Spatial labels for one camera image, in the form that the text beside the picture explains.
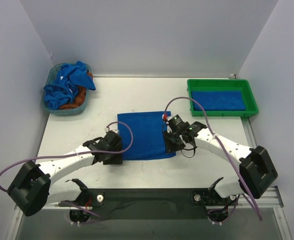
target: white table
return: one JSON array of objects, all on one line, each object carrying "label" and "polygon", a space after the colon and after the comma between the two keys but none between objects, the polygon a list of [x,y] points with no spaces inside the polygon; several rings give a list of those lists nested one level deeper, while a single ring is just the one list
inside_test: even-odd
[{"label": "white table", "polygon": [[[39,156],[62,155],[87,140],[103,137],[105,126],[116,121],[119,113],[163,111],[172,98],[188,97],[187,78],[98,77],[94,82],[97,90],[90,92],[82,114],[49,116]],[[203,117],[191,116],[188,100],[176,100],[168,110],[183,121],[205,123]],[[218,134],[248,144],[239,117],[210,117],[209,122]],[[197,149],[193,158],[178,152],[167,159],[131,160],[123,165],[98,163],[71,173],[55,185],[78,178],[89,188],[207,188],[219,177],[234,175],[228,162]]]}]

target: gray wall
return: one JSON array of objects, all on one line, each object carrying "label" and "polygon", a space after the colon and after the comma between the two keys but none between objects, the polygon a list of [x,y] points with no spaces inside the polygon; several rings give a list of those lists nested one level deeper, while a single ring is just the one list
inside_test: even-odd
[{"label": "gray wall", "polygon": [[240,71],[260,107],[251,119],[279,173],[278,185],[294,239],[294,0],[279,0]]},{"label": "gray wall", "polygon": [[[18,0],[0,1],[0,171],[35,156],[47,116],[41,88],[51,68],[49,56]],[[17,169],[1,178],[8,186]],[[14,203],[0,191],[0,240],[5,238]]]},{"label": "gray wall", "polygon": [[107,75],[238,73],[278,0],[20,0],[54,63]]}]

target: purple cable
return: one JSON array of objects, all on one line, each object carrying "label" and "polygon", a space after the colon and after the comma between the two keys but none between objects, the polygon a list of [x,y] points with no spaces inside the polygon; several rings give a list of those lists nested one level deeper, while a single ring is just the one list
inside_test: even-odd
[{"label": "purple cable", "polygon": [[[72,153],[72,154],[68,154],[68,155],[30,157],[30,158],[27,158],[27,159],[18,161],[16,163],[13,163],[12,165],[10,165],[10,166],[6,167],[5,169],[3,169],[0,172],[0,177],[6,171],[8,171],[9,169],[13,168],[14,166],[17,166],[19,164],[22,164],[22,163],[25,163],[25,162],[28,162],[28,161],[38,160],[38,159],[61,159],[61,158],[69,158],[69,157],[73,157],[73,156],[77,156],[77,155],[83,155],[83,154],[122,154],[122,153],[124,153],[125,151],[127,151],[132,146],[132,143],[133,143],[133,133],[132,133],[131,128],[127,124],[125,124],[124,122],[121,122],[121,121],[113,121],[112,123],[108,124],[106,128],[109,129],[109,127],[111,125],[113,125],[113,124],[122,124],[122,125],[125,125],[128,128],[128,130],[130,131],[131,141],[130,141],[129,146],[127,148],[125,148],[124,150],[121,150],[121,151],[93,150],[93,151],[82,151],[82,152]],[[7,190],[5,188],[3,188],[1,185],[0,185],[0,190],[2,190],[3,192],[7,192]]]},{"label": "purple cable", "polygon": [[75,205],[75,204],[73,204],[71,202],[68,202],[68,201],[61,201],[61,203],[67,204],[67,205],[69,205],[71,207],[77,208],[77,209],[82,210],[82,211],[84,211],[86,213],[89,213],[89,214],[91,214],[91,215],[93,215],[95,217],[100,218],[100,219],[95,219],[95,220],[91,220],[91,221],[80,222],[79,224],[82,224],[82,225],[83,224],[94,224],[94,223],[98,223],[98,222],[102,222],[103,221],[102,216],[100,216],[99,214],[96,214],[93,211],[90,211],[90,210],[85,209],[83,207],[77,206],[77,205]]},{"label": "purple cable", "polygon": [[167,104],[167,106],[166,106],[166,108],[165,108],[165,111],[164,111],[164,115],[167,113],[168,106],[169,106],[174,100],[177,100],[177,99],[187,99],[187,100],[193,101],[193,102],[194,102],[196,105],[198,105],[199,108],[202,110],[203,115],[204,115],[205,120],[206,120],[206,123],[207,123],[207,127],[208,127],[210,133],[214,136],[214,138],[215,138],[215,139],[218,141],[218,143],[220,144],[220,146],[221,146],[223,152],[225,153],[225,155],[226,155],[227,158],[228,158],[229,163],[231,164],[231,166],[232,166],[233,169],[235,170],[236,174],[238,175],[238,177],[239,177],[239,179],[240,179],[240,182],[242,183],[243,187],[245,188],[247,194],[249,195],[249,197],[250,197],[250,199],[251,199],[251,201],[252,201],[252,202],[249,202],[249,204],[252,203],[251,206],[252,206],[253,210],[257,213],[257,215],[258,215],[260,221],[262,221],[263,218],[262,218],[262,215],[261,215],[261,213],[260,213],[260,210],[259,210],[259,207],[258,207],[258,204],[257,204],[256,200],[254,199],[254,197],[253,197],[253,195],[252,195],[252,193],[251,193],[251,191],[250,191],[248,185],[247,185],[246,182],[244,181],[243,177],[242,177],[241,174],[239,173],[239,171],[238,171],[238,169],[237,169],[237,166],[236,166],[236,165],[234,164],[234,162],[232,161],[232,159],[231,159],[231,157],[230,157],[228,151],[226,150],[225,146],[223,145],[223,143],[221,142],[221,140],[219,139],[219,137],[216,136],[215,133],[213,132],[213,130],[212,130],[210,124],[209,124],[209,121],[208,121],[207,113],[206,113],[206,111],[204,110],[204,108],[201,106],[201,104],[198,103],[196,100],[190,98],[190,97],[186,97],[186,96],[175,97],[174,99],[170,100],[170,102],[168,102],[168,104]]},{"label": "purple cable", "polygon": [[[238,205],[238,200],[239,200],[239,197],[240,197],[240,195],[238,195],[237,196],[237,198],[236,198],[236,201],[235,201],[235,205],[234,205],[234,207],[233,207],[233,209],[231,210],[231,212],[229,213],[229,215],[227,216],[227,218],[226,219],[224,219],[223,221],[220,221],[220,222],[216,222],[216,221],[214,221],[214,223],[215,224],[224,224],[232,215],[233,215],[233,213],[234,213],[234,211],[236,210],[236,207],[237,207],[237,205]],[[209,210],[208,211],[208,214],[209,213],[211,213],[211,212],[214,212],[214,211],[216,211],[216,209],[211,209],[211,210]]]}]

